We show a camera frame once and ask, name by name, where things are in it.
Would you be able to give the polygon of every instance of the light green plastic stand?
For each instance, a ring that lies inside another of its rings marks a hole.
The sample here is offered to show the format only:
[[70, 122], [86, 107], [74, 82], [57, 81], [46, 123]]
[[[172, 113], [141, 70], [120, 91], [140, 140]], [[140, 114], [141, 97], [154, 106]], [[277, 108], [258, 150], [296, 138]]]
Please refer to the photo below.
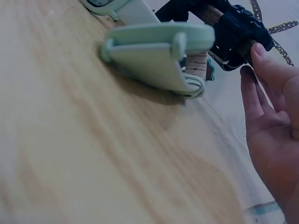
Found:
[[108, 31], [101, 56], [104, 62], [121, 65], [145, 84], [197, 98], [205, 91], [205, 80], [183, 73], [179, 61], [184, 54], [209, 50], [214, 41], [214, 29], [208, 25], [126, 26]]

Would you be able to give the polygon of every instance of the wood grain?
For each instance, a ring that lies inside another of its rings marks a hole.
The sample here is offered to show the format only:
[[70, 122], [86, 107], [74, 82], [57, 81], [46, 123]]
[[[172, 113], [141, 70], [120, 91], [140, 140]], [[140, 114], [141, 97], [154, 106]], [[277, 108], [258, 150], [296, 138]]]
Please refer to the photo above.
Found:
[[204, 99], [104, 65], [113, 26], [75, 0], [0, 2], [0, 223], [244, 223], [230, 133]]

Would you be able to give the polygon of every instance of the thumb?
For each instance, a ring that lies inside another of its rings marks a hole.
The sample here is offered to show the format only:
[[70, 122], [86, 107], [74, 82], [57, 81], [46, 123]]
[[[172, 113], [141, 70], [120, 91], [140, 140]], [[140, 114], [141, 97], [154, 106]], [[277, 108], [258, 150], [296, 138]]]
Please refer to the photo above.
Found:
[[256, 74], [275, 89], [283, 91], [287, 81], [299, 76], [298, 68], [274, 61], [260, 43], [252, 46], [251, 57]]
[[299, 140], [299, 69], [275, 62], [259, 43], [251, 48], [251, 57], [256, 74], [269, 86], [283, 91], [293, 138]]

